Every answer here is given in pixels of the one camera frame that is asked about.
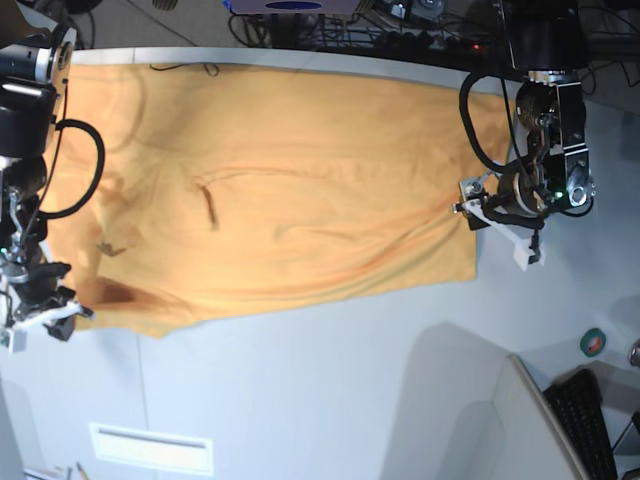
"orange cloth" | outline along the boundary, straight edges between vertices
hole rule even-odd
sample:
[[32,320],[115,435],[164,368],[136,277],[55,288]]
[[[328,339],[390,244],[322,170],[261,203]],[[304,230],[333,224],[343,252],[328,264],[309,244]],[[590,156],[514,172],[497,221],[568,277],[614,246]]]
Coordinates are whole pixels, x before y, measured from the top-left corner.
[[[255,67],[74,66],[68,118],[107,146],[98,192],[50,223],[67,284],[98,313],[79,328],[160,337],[211,318],[289,309],[475,274],[450,206],[481,174],[456,90]],[[502,99],[473,95],[505,156]],[[66,130],[45,210],[82,195],[91,140]]]

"gray floor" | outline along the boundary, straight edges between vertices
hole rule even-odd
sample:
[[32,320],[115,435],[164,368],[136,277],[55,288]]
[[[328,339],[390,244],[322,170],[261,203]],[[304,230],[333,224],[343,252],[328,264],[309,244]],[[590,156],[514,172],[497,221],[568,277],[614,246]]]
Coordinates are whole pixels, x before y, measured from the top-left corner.
[[[151,0],[130,0],[143,8],[149,15],[171,29],[187,37],[202,47],[242,47],[230,34],[227,27],[229,11],[222,0],[181,0],[172,12],[155,9]],[[468,0],[452,0],[464,4]],[[104,0],[94,10],[96,21],[95,48],[117,47],[167,47],[188,46],[189,43],[178,35],[161,27],[128,3],[129,0]],[[457,10],[464,11],[458,5]],[[583,22],[588,30],[616,30],[627,28],[615,19],[603,20],[597,14],[583,14]],[[638,24],[636,18],[627,17]],[[91,39],[91,23],[87,15],[76,18],[87,43]],[[627,65],[631,81],[639,78],[636,65]],[[585,89],[592,87],[591,79],[585,80]],[[588,97],[598,103],[610,105],[626,111],[640,114],[640,87],[629,88],[620,66],[615,65],[597,72],[597,91]]]
[[[189,38],[200,47],[239,47],[227,28],[229,11],[221,0],[182,0],[173,12],[154,8],[151,0],[132,0],[160,22]],[[155,24],[126,0],[104,0],[94,10],[95,48],[182,47],[189,44]],[[84,36],[91,36],[87,15],[77,22]]]

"electronic equipment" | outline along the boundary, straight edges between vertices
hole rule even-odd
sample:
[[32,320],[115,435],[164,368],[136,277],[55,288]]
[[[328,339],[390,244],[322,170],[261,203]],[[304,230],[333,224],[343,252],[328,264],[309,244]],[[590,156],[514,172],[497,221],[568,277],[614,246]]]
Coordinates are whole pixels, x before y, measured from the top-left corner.
[[241,15],[300,12],[352,15],[366,12],[373,2],[374,0],[224,0],[229,10]]
[[[34,27],[15,0],[0,0],[0,24],[0,269],[10,287],[2,292],[7,318],[0,328],[0,345],[17,352],[26,347],[27,331],[34,326],[44,326],[49,335],[65,341],[74,331],[75,315],[93,317],[75,300],[73,290],[58,284],[71,266],[48,262],[39,244],[47,236],[48,221],[74,214],[91,198],[102,176],[105,150],[93,127],[64,118],[75,31],[61,24]],[[60,141],[49,174],[42,155],[54,132],[62,134],[65,128],[81,129],[93,138],[96,173],[75,205],[44,212],[40,207]],[[19,301],[15,309],[13,298]]]
[[[523,85],[516,98],[519,122],[528,131],[527,152],[501,165],[482,150],[469,115],[471,87],[485,72],[472,72],[460,90],[460,114],[471,146],[487,167],[478,178],[460,182],[462,212],[472,230],[493,226],[516,245],[515,258],[526,269],[544,262],[539,232],[555,213],[584,216],[593,207],[596,184],[589,169],[586,109],[578,69],[588,64],[587,44],[573,0],[500,0],[496,13],[504,27],[506,68],[519,73]],[[512,142],[506,87],[506,111]],[[498,178],[494,193],[485,189],[490,176]],[[573,209],[583,208],[579,213]],[[522,236],[522,228],[533,232]]]
[[445,0],[376,0],[375,8],[415,25],[432,26],[444,12]]

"white table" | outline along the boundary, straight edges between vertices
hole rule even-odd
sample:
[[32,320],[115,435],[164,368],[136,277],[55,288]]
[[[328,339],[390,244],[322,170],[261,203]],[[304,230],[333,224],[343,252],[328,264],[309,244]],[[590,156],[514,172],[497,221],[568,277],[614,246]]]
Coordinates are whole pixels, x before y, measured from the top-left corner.
[[[136,48],[74,57],[76,64],[163,62],[452,86],[465,76],[276,50]],[[491,79],[478,87],[500,92]],[[509,88],[513,94],[517,85]],[[68,345],[42,337],[25,355],[0,355],[0,372],[18,392],[9,396],[30,402],[27,411],[14,399],[12,414],[26,423],[31,415],[39,437],[41,455],[25,461],[80,460],[92,480],[181,478],[95,461],[87,424],[97,421],[211,438],[219,479],[431,479],[458,416],[490,398],[508,352],[544,387],[588,363],[578,342],[600,327],[608,344],[598,360],[613,365],[612,378],[629,374],[624,355],[640,336],[639,126],[638,117],[588,105],[597,203],[586,218],[548,221],[544,267],[521,272],[508,242],[486,230],[471,282],[205,322],[162,341],[117,330],[83,332]],[[617,437],[627,417],[607,410],[606,418]],[[23,450],[33,445],[20,442]]]

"wire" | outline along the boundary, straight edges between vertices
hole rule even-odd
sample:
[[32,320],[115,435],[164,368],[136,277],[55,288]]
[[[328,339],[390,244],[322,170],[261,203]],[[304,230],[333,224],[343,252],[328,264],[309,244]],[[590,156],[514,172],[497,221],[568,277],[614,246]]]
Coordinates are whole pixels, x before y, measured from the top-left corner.
[[391,21],[390,19],[388,19],[386,16],[382,15],[380,12],[376,11],[376,10],[372,10],[371,13],[373,13],[376,18],[378,20],[380,20],[381,22],[384,22],[385,25],[400,30],[402,28],[402,23],[403,20],[401,18],[395,17],[393,15],[390,15],[391,17],[393,17],[394,20],[397,21],[397,23],[394,23],[393,21]]
[[464,125],[464,130],[471,144],[471,148],[485,167],[497,173],[516,173],[520,169],[521,162],[509,162],[506,165],[501,165],[491,160],[484,150],[482,150],[476,131],[473,128],[473,121],[469,113],[469,93],[471,92],[471,87],[487,75],[488,73],[471,72],[467,75],[467,78],[464,79],[464,82],[462,82],[459,96],[460,118],[462,119],[462,124]]
[[96,48],[96,19],[91,11],[87,12],[87,15],[89,15],[89,22],[91,23],[91,45],[89,48],[93,50]]
[[320,26],[320,15],[316,15],[316,17],[317,18],[315,23],[311,26],[311,28],[309,29],[309,32],[302,38],[302,41],[305,41],[311,38],[311,36],[313,36],[313,34],[316,32],[316,30]]
[[509,94],[507,92],[507,84],[504,81],[504,78],[500,79],[500,85],[502,85],[502,96],[504,97],[504,108],[507,111],[507,123],[509,124],[509,134],[511,135],[511,143],[513,144],[513,151],[516,153],[516,157],[518,161],[524,167],[524,160],[522,155],[520,155],[520,149],[518,148],[518,142],[516,141],[516,131],[513,128],[513,119],[511,117],[511,107],[509,107]]
[[468,40],[471,42],[475,42],[478,45],[492,45],[493,43],[495,43],[495,36],[489,32],[489,31],[484,31],[484,32],[478,32],[477,35],[486,35],[489,38],[474,38],[471,35],[474,35],[472,33],[465,33],[465,34],[459,34],[459,32],[452,32],[451,30],[447,30],[446,27],[451,26],[451,25],[473,25],[471,23],[468,22],[463,22],[463,21],[454,21],[454,22],[448,22],[445,24],[440,23],[440,29],[443,30],[444,32],[448,33],[449,35],[452,35],[456,38],[459,38],[461,40]]
[[[64,87],[64,106],[62,107],[62,121],[65,121],[67,119],[67,106],[68,105],[69,105],[69,81],[67,80],[67,83],[65,84],[65,87]],[[49,191],[49,187],[51,186],[51,179],[53,178],[53,172],[55,171],[56,165],[58,163],[58,155],[60,154],[60,145],[61,144],[62,144],[62,130],[60,130],[60,134],[58,135],[58,142],[56,144],[56,151],[55,151],[55,153],[53,155],[53,161],[51,162],[51,171],[49,172],[49,178],[47,178],[47,183],[44,186],[44,191],[42,192],[42,196],[40,197],[40,200],[38,201],[38,206],[36,207],[36,209],[31,214],[31,218],[29,219],[29,223],[27,223],[27,226],[22,231],[22,235],[20,236],[20,246],[21,247],[24,247],[24,245],[25,245],[25,243],[27,241],[27,237],[31,233],[31,230],[33,230],[33,226],[36,223],[36,218],[38,218],[38,212],[40,211],[40,207],[42,207],[42,203],[44,202],[44,199],[47,196],[47,192]]]
[[65,128],[77,128],[87,133],[93,139],[93,141],[96,144],[96,150],[98,152],[98,158],[96,160],[96,170],[93,174],[93,179],[91,180],[91,184],[89,185],[89,188],[84,193],[84,195],[80,197],[80,200],[78,200],[71,207],[65,208],[64,210],[61,210],[59,212],[54,212],[54,213],[42,212],[42,216],[46,220],[56,220],[58,218],[68,217],[76,213],[83,206],[85,206],[87,202],[91,200],[91,197],[93,196],[95,191],[98,189],[98,185],[100,184],[100,180],[102,179],[102,173],[104,172],[104,163],[105,163],[106,153],[104,148],[104,142],[102,141],[102,137],[100,136],[100,133],[98,133],[98,131],[88,123],[81,122],[80,120],[65,119],[65,120],[62,120],[61,122],[56,123],[56,130],[60,130],[60,133],[62,133],[62,131]]
[[622,23],[627,24],[636,33],[640,33],[640,29],[638,29],[638,27],[636,27],[633,23],[631,23],[629,20],[626,20],[626,19],[622,18],[618,13],[614,12],[613,10],[609,10],[608,8],[596,7],[596,6],[586,6],[586,7],[580,7],[578,10],[591,10],[591,11],[596,11],[597,10],[599,12],[607,13],[607,14],[613,16],[613,17],[616,17]]
[[[220,67],[215,63],[178,63],[177,65],[171,65],[170,67],[156,67],[155,65],[149,65],[149,68],[155,72],[167,72],[169,70],[175,70],[177,68],[188,67],[190,65],[202,65],[204,70],[210,77],[217,77],[220,74]],[[215,71],[209,70],[209,66],[215,68]]]
[[376,28],[379,28],[380,30],[382,30],[383,32],[388,32],[388,30],[383,27],[382,25],[380,25],[377,22],[374,22],[372,19],[370,19],[369,17],[367,17],[366,15],[360,15],[360,18],[362,18],[363,20],[369,22],[371,25],[373,25]]
[[627,36],[627,37],[638,37],[640,34],[638,33],[633,33],[633,32],[611,32],[611,31],[607,31],[607,30],[592,30],[589,32],[589,34],[593,35],[594,33],[598,33],[601,35],[612,35],[614,37],[616,36]]
[[[240,18],[242,21],[242,28],[244,31],[244,35],[246,40],[240,38],[240,35],[235,31],[234,28],[234,20],[236,18]],[[239,43],[244,45],[247,48],[267,48],[266,39],[267,39],[267,28],[264,25],[261,15],[239,15],[236,13],[231,13],[229,20],[227,21],[227,26],[229,27],[229,31],[233,38],[235,38]],[[254,40],[251,29],[253,29],[257,40]]]
[[459,20],[460,23],[467,23],[469,25],[474,25],[476,27],[482,27],[485,28],[487,32],[491,31],[491,27],[489,25],[487,25],[486,23],[480,23],[480,22],[476,22],[475,20],[470,20],[467,17],[463,17],[461,15],[455,14],[455,13],[451,13],[451,12],[442,12],[440,14],[440,16],[438,17],[438,21],[441,22],[442,21],[442,17],[443,16],[450,16],[455,18],[456,20]]
[[587,73],[584,76],[582,76],[580,78],[580,81],[583,82],[587,78],[592,77],[593,78],[593,87],[588,92],[585,92],[585,90],[583,88],[582,92],[585,95],[589,95],[589,96],[593,95],[594,93],[596,93],[596,89],[597,89],[596,72],[598,70],[602,70],[604,68],[609,68],[612,65],[620,65],[620,68],[622,68],[622,72],[624,73],[624,77],[625,77],[625,79],[627,81],[627,86],[629,88],[636,87],[636,86],[638,86],[640,84],[640,79],[636,80],[635,82],[631,82],[631,78],[629,77],[629,71],[627,70],[627,67],[625,66],[625,64],[623,62],[612,61],[612,62],[603,63],[602,65],[598,65],[597,67],[594,67],[593,65],[588,65],[587,66],[587,69],[589,70],[589,73]]
[[7,309],[7,319],[5,320],[4,326],[11,328],[14,325],[14,321],[13,321],[13,297],[11,297],[11,294],[7,291],[7,290],[0,290],[0,295],[2,295],[5,298],[6,301],[6,306],[5,308]]
[[589,206],[587,207],[586,210],[579,212],[579,213],[571,213],[569,211],[562,211],[560,212],[562,215],[566,216],[566,217],[572,217],[572,218],[581,218],[581,217],[586,217],[587,215],[589,215],[589,212],[591,212],[591,210],[593,210],[593,205],[596,203],[596,199],[595,197],[589,197],[590,198],[590,202],[589,202]]
[[173,28],[169,27],[168,25],[165,25],[164,23],[162,23],[160,20],[158,20],[157,18],[155,18],[153,15],[151,15],[150,13],[148,13],[146,10],[144,10],[142,7],[136,5],[132,0],[124,0],[126,3],[128,3],[129,5],[131,5],[133,8],[135,8],[138,12],[140,12],[140,14],[144,15],[145,17],[147,17],[149,20],[151,20],[153,23],[155,23],[156,25],[158,25],[159,27],[165,29],[167,32],[172,33],[173,35],[175,35],[176,37],[181,38],[182,40],[184,40],[185,42],[187,42],[189,45],[191,45],[192,47],[197,47],[198,44],[195,43],[193,40],[191,40],[188,37],[185,37],[184,35],[182,35],[180,32],[175,31]]

